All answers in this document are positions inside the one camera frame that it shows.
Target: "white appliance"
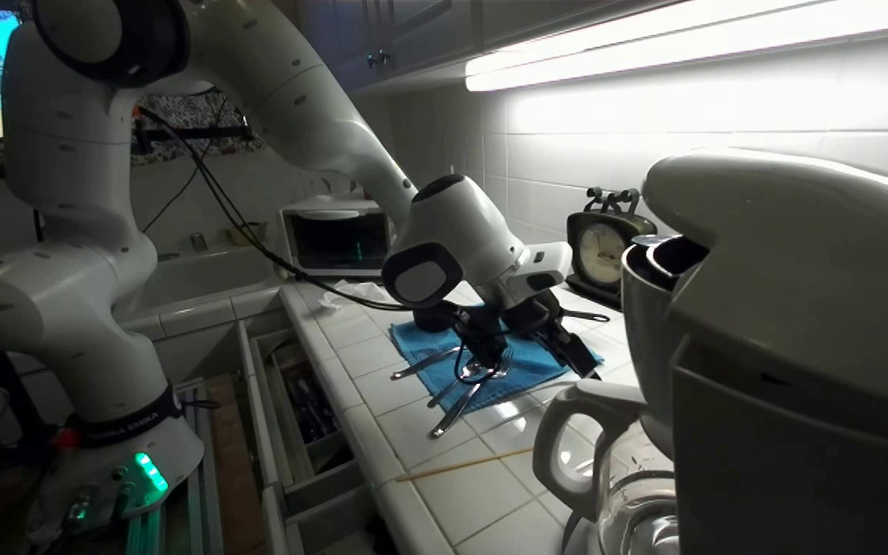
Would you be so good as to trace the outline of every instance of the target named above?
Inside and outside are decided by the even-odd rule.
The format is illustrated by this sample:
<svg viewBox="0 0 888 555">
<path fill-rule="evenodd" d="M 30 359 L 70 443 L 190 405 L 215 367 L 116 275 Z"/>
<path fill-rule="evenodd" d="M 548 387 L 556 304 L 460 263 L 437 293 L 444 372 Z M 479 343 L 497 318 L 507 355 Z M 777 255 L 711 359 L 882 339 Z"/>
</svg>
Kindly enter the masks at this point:
<svg viewBox="0 0 888 555">
<path fill-rule="evenodd" d="M 393 234 L 377 199 L 318 193 L 279 212 L 274 245 L 316 277 L 379 277 Z"/>
</svg>

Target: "tiled countertop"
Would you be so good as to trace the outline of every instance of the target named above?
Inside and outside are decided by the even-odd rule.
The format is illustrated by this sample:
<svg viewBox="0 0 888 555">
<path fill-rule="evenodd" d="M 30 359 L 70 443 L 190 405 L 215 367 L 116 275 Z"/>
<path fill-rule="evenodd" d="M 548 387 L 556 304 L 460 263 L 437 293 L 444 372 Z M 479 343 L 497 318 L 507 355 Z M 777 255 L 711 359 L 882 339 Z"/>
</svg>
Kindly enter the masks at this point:
<svg viewBox="0 0 888 555">
<path fill-rule="evenodd" d="M 601 380 L 640 387 L 622 318 L 569 291 L 556 293 L 564 308 L 611 313 L 611 324 L 569 318 L 564 327 L 605 359 Z M 281 298 L 401 553 L 519 555 L 557 548 L 569 506 L 533 479 L 532 446 L 544 408 L 574 372 L 468 413 L 432 441 L 429 432 L 444 415 L 441 408 L 426 408 L 429 392 L 416 376 L 390 380 L 393 369 L 407 367 L 390 327 L 411 319 L 411 313 L 347 303 L 324 308 L 321 291 L 311 284 L 287 284 Z M 571 419 L 571 424 L 564 456 L 571 464 L 589 469 L 599 427 L 584 419 Z"/>
</svg>

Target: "robotic arm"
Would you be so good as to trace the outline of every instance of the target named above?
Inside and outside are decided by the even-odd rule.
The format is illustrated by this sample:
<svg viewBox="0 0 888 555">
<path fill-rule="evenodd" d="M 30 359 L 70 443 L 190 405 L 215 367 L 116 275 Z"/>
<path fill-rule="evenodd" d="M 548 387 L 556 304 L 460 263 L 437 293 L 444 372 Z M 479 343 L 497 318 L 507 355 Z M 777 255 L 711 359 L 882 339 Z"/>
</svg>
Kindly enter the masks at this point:
<svg viewBox="0 0 888 555">
<path fill-rule="evenodd" d="M 347 173 L 395 219 L 387 288 L 437 303 L 468 281 L 511 308 L 564 277 L 569 242 L 523 242 L 466 177 L 416 190 L 318 52 L 270 0 L 34 0 L 7 63 L 10 188 L 46 219 L 46 242 L 0 260 L 0 348 L 28 350 L 66 384 L 83 449 L 44 484 L 34 536 L 88 484 L 144 452 L 169 489 L 204 446 L 179 419 L 144 336 L 112 304 L 156 270 L 131 203 L 133 109 L 156 88 L 215 84 L 290 163 Z"/>
</svg>

